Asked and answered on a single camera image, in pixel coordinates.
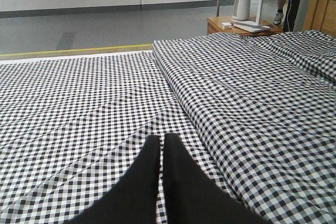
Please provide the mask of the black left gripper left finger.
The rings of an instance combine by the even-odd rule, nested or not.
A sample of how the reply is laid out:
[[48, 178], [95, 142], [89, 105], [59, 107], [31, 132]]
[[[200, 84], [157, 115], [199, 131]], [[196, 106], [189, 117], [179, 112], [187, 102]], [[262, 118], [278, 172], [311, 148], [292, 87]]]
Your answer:
[[156, 223], [160, 138], [146, 137], [122, 178], [101, 199], [69, 223]]

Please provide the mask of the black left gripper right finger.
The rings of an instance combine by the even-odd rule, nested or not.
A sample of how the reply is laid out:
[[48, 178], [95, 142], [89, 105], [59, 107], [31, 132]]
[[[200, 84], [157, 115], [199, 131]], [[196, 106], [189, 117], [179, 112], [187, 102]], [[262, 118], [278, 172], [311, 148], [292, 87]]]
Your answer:
[[164, 139], [163, 189], [168, 223], [268, 222], [217, 187], [175, 133]]

